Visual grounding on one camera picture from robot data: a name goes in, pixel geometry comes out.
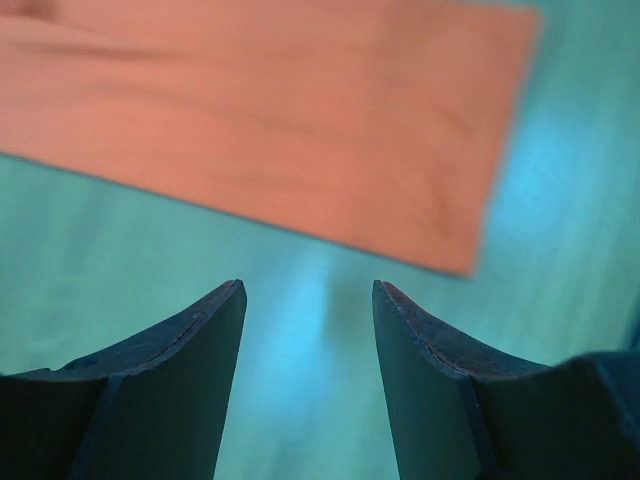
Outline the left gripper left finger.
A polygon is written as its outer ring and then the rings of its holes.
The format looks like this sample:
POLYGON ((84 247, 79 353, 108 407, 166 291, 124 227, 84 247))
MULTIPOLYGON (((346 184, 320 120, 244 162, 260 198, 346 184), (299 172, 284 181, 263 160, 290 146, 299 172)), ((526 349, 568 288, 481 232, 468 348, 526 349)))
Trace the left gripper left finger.
POLYGON ((223 283, 58 370, 1 379, 5 479, 210 479, 247 296, 223 283))

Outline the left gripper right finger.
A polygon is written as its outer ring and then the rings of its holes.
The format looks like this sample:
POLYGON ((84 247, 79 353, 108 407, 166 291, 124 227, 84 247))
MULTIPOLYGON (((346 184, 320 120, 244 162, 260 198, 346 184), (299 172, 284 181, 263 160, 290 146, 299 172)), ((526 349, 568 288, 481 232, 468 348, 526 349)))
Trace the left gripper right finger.
POLYGON ((376 348, 403 479, 635 479, 639 355, 546 366, 490 347, 388 282, 376 348))

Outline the orange t shirt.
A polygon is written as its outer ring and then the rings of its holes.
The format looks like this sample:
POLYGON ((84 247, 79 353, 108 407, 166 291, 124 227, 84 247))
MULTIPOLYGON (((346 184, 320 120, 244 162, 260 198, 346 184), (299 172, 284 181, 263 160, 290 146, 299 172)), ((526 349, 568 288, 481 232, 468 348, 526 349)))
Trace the orange t shirt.
POLYGON ((5 1, 1 149, 467 275, 541 25, 503 1, 5 1))

